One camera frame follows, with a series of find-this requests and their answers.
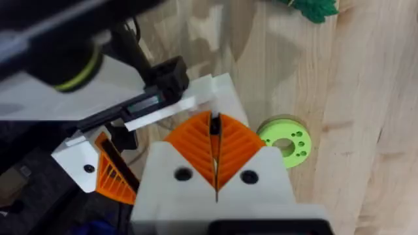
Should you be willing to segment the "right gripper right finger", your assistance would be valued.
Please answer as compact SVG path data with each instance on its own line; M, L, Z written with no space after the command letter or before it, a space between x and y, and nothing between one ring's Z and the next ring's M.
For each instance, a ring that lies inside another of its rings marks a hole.
M221 114L216 149L218 219L327 221L323 206L296 201L276 138L261 138L233 117Z

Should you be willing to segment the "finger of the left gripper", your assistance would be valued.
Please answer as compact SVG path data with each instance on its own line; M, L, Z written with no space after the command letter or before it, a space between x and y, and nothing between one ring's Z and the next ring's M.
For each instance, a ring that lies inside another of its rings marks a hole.
M190 83L189 91L196 100L193 111L211 111L214 116L225 114L249 127L247 114L229 73L197 78Z

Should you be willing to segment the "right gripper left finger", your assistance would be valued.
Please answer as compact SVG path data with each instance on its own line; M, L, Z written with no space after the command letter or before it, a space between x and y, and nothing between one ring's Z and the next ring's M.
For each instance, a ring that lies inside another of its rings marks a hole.
M151 223L169 209L195 210L216 203L211 119L209 111L194 115L150 146L133 222Z

